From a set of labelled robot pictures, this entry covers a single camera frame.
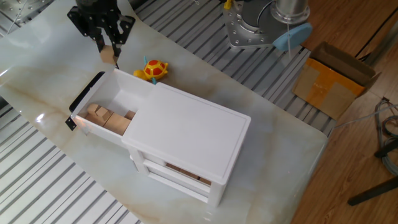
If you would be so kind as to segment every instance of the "white drawer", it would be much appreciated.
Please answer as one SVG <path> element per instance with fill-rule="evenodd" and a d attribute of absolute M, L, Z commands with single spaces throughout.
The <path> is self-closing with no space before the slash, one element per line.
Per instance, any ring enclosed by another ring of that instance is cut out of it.
<path fill-rule="evenodd" d="M 137 112 L 153 87 L 152 83 L 119 70 L 107 72 L 80 101 L 73 112 L 74 121 L 86 134 L 93 133 L 126 148 L 121 141 L 122 135 L 85 119 L 88 114 L 87 108 L 90 104 L 96 103 L 119 115 L 125 115 L 129 110 Z M 165 162 L 158 157 L 146 153 L 143 153 L 143 156 L 145 159 L 165 166 Z"/>
<path fill-rule="evenodd" d="M 157 175 L 155 173 L 152 173 L 152 172 L 150 172 L 148 174 L 148 176 L 150 178 L 153 178 L 153 179 L 163 183 L 163 184 L 166 184 L 166 185 L 168 185 L 170 187 L 173 187 L 173 188 L 175 188 L 175 189 L 177 189 L 177 190 L 179 190 L 179 191 L 181 191 L 181 192 L 183 192 L 183 193 L 185 193 L 187 195 L 195 197 L 195 198 L 201 200 L 202 202 L 208 203 L 208 198 L 207 197 L 202 196 L 202 195 L 200 195 L 200 194 L 198 194 L 198 193 L 196 193 L 196 192 L 194 192 L 194 191 L 192 191 L 192 190 L 190 190 L 190 189 L 188 189 L 186 187 L 183 187 L 183 186 L 181 186 L 179 184 L 176 184 L 175 182 L 172 182 L 172 181 L 170 181 L 170 180 L 168 180 L 168 179 L 166 179 L 164 177 L 161 177 L 161 176 L 159 176 L 159 175 Z"/>
<path fill-rule="evenodd" d="M 209 196 L 210 187 L 198 180 L 193 180 L 177 171 L 169 169 L 168 167 L 160 166 L 149 160 L 145 160 L 144 165 L 148 168 L 149 173 L 159 175 L 206 198 Z"/>

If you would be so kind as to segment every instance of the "wooden floor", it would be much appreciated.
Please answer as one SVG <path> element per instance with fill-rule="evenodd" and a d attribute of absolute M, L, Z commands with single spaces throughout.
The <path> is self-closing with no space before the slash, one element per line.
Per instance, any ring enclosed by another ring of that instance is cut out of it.
<path fill-rule="evenodd" d="M 398 0 L 308 0 L 308 5 L 313 32 L 303 46 L 313 50 L 325 40 L 355 56 L 398 7 Z"/>
<path fill-rule="evenodd" d="M 310 0 L 310 7 L 315 2 L 317 1 Z M 310 49 L 319 42 L 327 40 L 351 55 L 361 57 L 371 52 L 398 20 L 398 13 L 395 13 L 368 43 L 373 35 L 372 32 L 378 29 L 375 27 L 379 27 L 382 21 L 394 11 L 398 1 L 371 3 L 370 1 L 327 0 L 318 2 L 328 3 L 325 3 L 325 8 L 311 7 L 312 13 L 315 14 L 312 17 L 315 35 L 305 43 L 305 46 Z M 383 12 L 384 15 L 366 16 L 363 10 L 369 8 L 374 8 L 373 12 L 378 14 Z M 350 16 L 345 19 L 341 16 L 333 17 L 337 11 L 352 12 L 356 16 L 362 14 L 364 17 L 362 22 Z M 319 21 L 322 19 L 332 21 L 332 23 L 324 24 Z M 393 104 L 398 104 L 398 44 L 375 69 L 377 72 L 382 72 L 382 75 L 369 92 L 350 106 L 338 121 L 338 125 L 373 113 L 383 96 L 390 99 Z M 381 114 L 381 118 L 390 115 L 392 112 L 386 111 Z M 378 149 L 374 118 L 335 129 L 292 223 L 398 223 L 398 189 L 355 207 L 347 204 L 350 197 L 393 178 L 381 160 L 373 156 Z M 390 156 L 398 164 L 398 152 L 393 152 Z"/>

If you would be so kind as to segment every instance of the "metal cylinder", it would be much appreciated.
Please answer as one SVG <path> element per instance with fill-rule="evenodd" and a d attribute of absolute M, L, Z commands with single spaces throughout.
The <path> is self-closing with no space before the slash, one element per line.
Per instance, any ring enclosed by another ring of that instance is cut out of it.
<path fill-rule="evenodd" d="M 308 0 L 276 0 L 276 8 L 285 15 L 298 15 L 305 12 Z"/>
<path fill-rule="evenodd" d="M 308 0 L 276 0 L 271 5 L 271 14 L 285 24 L 301 24 L 310 15 Z"/>

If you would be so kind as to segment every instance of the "blue cloth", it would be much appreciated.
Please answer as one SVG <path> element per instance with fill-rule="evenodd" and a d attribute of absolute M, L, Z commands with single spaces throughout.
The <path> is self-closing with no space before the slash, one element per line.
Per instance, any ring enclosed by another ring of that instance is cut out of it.
<path fill-rule="evenodd" d="M 309 22 L 299 25 L 298 27 L 294 27 L 289 30 L 290 33 L 290 49 L 293 49 L 299 46 L 304 40 L 306 40 L 312 32 L 312 26 Z M 288 34 L 287 32 L 282 34 L 278 39 L 276 39 L 272 44 L 278 50 L 288 50 L 289 45 L 287 43 Z"/>

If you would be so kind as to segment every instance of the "white cord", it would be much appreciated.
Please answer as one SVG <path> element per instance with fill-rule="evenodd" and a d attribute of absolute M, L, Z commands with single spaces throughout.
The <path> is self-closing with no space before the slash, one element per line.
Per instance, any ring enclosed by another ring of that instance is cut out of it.
<path fill-rule="evenodd" d="M 24 10 L 26 3 L 27 3 L 27 0 L 25 1 L 25 3 L 24 3 L 24 5 L 22 6 L 21 10 L 18 12 L 18 15 L 17 15 L 17 17 L 14 19 L 14 22 L 12 22 L 12 24 L 11 24 L 11 26 L 10 26 L 10 29 L 8 29 L 8 31 L 7 31 L 7 34 L 6 34 L 6 35 L 8 35 L 8 34 L 10 33 L 10 31 L 11 31 L 11 28 L 12 28 L 12 27 L 13 27 L 13 25 L 15 24 L 15 21 L 17 21 L 17 19 L 18 19 L 18 17 L 20 16 L 20 14 L 21 14 L 22 10 Z"/>
<path fill-rule="evenodd" d="M 292 59 L 292 55 L 290 54 L 290 33 L 289 33 L 289 24 L 287 24 L 287 48 L 289 50 L 289 59 Z"/>
<path fill-rule="evenodd" d="M 339 126 L 336 126 L 335 128 L 341 128 L 341 127 L 343 127 L 343 126 L 346 126 L 347 124 L 351 124 L 351 123 L 357 122 L 357 121 L 362 121 L 362 120 L 364 120 L 364 119 L 370 118 L 370 117 L 372 117 L 372 116 L 374 116 L 374 115 L 376 115 L 376 114 L 379 114 L 379 113 L 381 113 L 381 112 L 383 112 L 383 111 L 385 111 L 385 110 L 388 110 L 388 109 L 391 109 L 391 108 L 394 108 L 394 107 L 398 107 L 398 105 L 391 105 L 391 106 L 388 106 L 388 107 L 383 108 L 383 109 L 381 109 L 381 110 L 379 110 L 379 111 L 377 111 L 377 112 L 374 112 L 374 113 L 372 113 L 372 114 L 369 114 L 369 115 L 367 115 L 367 116 L 365 116 L 365 117 L 358 118 L 358 119 L 355 119 L 355 120 L 353 120 L 353 121 L 348 121 L 348 122 L 346 122 L 346 123 L 344 123 L 344 124 L 341 124 L 341 125 L 339 125 Z"/>

